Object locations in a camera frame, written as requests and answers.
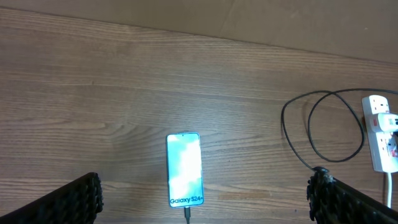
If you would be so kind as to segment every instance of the wood grain surface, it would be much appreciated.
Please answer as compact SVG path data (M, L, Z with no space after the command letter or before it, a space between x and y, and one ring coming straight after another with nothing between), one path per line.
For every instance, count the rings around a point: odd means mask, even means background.
M313 90L397 83L396 64L0 9L0 215L97 172L104 210L96 223L185 223L168 205L165 136L197 131L206 202L192 209L192 223L310 223L312 172L282 134L282 106ZM363 116L370 94L342 95ZM398 112L398 97L385 96ZM383 202L367 142L339 164L311 149L305 121L319 97L288 107L298 152ZM333 159L361 139L333 97L316 109L312 132Z

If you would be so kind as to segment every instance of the black cable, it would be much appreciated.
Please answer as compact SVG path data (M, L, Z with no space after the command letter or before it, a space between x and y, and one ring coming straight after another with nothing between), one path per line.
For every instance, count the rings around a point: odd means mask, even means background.
M187 219L187 224L189 224L189 218L191 217L191 208L185 207L184 214L185 214L185 218Z
M328 162L344 162L344 161L347 161L347 160L349 160L349 159L352 159L355 155L357 155L357 154L361 151L361 149L362 149L362 147L363 147L363 144L364 144L364 142L365 142L365 132L364 132L364 128L363 128L363 126L362 126L362 124L361 124L361 121L360 121L359 118L358 118L358 115L355 113L354 109L352 109L352 107L347 103L347 101L345 101L339 94L337 94L337 93L348 92L348 91L378 91L378 92L392 93L392 94L398 95L398 91L382 90L382 89L373 89L373 88L352 88L352 89L345 89L345 90L338 90L338 91L318 90L318 91L313 91L313 92L306 93L306 94L302 94L302 95L300 95L300 96L298 96L298 97L295 97L295 98L289 100L289 101L284 105L284 107L282 108L282 117L281 117L281 121L282 121L282 127L283 127L283 129L284 129L284 133L285 133L287 142L289 143L290 147L292 148L293 152L296 154L296 156L298 157L298 159L300 159L300 161L301 161L304 165L306 165L309 169L311 169L311 170L313 170L313 168L312 168L309 164L307 164L307 163L299 156L299 154L297 153L297 151L296 151L295 148L293 147L292 142L290 142L289 135L287 134L286 127L285 127L285 109L286 109L287 105L289 105L291 102L293 102L293 101L295 101L295 100L297 100L297 99L303 98L303 97L308 96L308 95L316 94L316 93L326 93L325 96L321 97L321 98L314 104L314 106L313 106L313 108L312 108L312 110L311 110L311 112L310 112L310 115L308 116L308 139L310 140L312 149L313 149L313 150L315 151L315 153L316 153L319 157L321 157L322 159L324 159L324 160L326 160L326 161L328 161ZM312 140L312 135L311 135L311 125L310 125L310 123L311 123L311 117L312 117L313 111L315 110L315 108L318 106L318 104L319 104L322 100L324 100L326 97L328 97L328 96L330 96L330 95L335 95L335 96L337 96L337 97L348 107L348 109L349 109L349 110L351 111L351 113L353 114L353 116L354 116L356 122L358 123L359 129L361 130L361 135L362 135L361 144L359 145L358 149L357 149L352 155L348 156L348 157L345 158L345 159L340 159L340 160L332 160L332 159L328 159L328 158L326 158L325 156L323 156L323 155L317 150L317 148L315 147L315 145L314 145L314 143L313 143L313 140Z

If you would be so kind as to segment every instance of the electrical outlet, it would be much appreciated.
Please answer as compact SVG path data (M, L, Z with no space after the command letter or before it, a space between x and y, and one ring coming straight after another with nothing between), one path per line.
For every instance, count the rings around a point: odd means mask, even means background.
M390 113L388 101L383 96L371 95L362 99L368 132L369 147L372 155L373 169L378 172L398 171L398 150L394 133L374 132L371 128L377 125L374 114Z

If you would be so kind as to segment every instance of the phone screen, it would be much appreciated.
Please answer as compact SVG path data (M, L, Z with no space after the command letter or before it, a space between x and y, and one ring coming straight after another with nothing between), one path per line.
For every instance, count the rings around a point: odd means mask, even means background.
M167 136L167 172L171 207L203 204L203 179L198 133L169 134Z

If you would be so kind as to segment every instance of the beige wall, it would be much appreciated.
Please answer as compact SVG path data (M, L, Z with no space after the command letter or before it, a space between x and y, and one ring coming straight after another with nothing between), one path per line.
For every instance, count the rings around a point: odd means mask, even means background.
M0 6L398 63L396 0L0 0Z

